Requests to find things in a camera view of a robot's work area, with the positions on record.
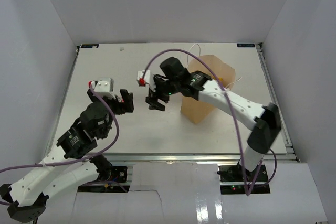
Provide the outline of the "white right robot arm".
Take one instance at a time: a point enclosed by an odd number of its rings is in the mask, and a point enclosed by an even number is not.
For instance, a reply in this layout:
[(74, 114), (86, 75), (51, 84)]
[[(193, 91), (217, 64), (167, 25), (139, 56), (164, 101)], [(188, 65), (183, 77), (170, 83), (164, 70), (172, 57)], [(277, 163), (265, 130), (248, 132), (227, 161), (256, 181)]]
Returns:
[(164, 73), (162, 76), (152, 74), (147, 69), (138, 72), (138, 84), (149, 87), (145, 99), (149, 108), (164, 111), (169, 97), (181, 93), (231, 115), (251, 131), (239, 162), (240, 166), (237, 168), (237, 175), (245, 182), (255, 177), (256, 167), (281, 131), (278, 106), (273, 103), (265, 106), (249, 101), (230, 90), (223, 90), (209, 75), (199, 70), (189, 72), (175, 57), (163, 61), (160, 68)]

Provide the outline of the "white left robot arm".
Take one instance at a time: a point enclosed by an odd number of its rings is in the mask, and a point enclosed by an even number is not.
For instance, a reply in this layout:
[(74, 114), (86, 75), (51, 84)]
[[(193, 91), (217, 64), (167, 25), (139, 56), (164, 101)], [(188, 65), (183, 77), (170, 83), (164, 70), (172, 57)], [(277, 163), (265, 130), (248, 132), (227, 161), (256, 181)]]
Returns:
[(46, 209), (47, 201), (86, 183), (124, 183), (125, 166), (113, 166), (102, 154), (91, 151), (105, 139), (117, 122), (114, 115), (134, 111), (133, 94), (103, 96), (88, 90), (91, 103), (75, 119), (56, 145), (31, 171), (13, 184), (1, 185), (1, 198), (11, 219), (28, 223)]

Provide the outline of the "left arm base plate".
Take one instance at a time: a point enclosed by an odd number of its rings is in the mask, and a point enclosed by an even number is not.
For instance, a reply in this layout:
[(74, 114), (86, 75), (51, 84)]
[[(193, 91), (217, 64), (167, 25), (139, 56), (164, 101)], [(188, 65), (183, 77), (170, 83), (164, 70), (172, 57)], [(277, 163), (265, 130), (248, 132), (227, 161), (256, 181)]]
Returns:
[(98, 178), (78, 187), (82, 193), (127, 193), (129, 187), (127, 182), (126, 166), (113, 166), (108, 172), (102, 172)]

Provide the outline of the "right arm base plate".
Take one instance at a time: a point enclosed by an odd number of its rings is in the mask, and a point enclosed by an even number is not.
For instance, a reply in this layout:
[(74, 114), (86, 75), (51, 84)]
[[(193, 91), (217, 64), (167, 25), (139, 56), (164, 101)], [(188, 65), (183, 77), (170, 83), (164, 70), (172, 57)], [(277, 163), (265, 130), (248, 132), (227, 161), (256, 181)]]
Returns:
[[(237, 165), (219, 166), (217, 174), (219, 175), (220, 192), (222, 195), (245, 194), (243, 175)], [(270, 194), (270, 186), (266, 185), (268, 179), (266, 167), (262, 165), (251, 194)]]

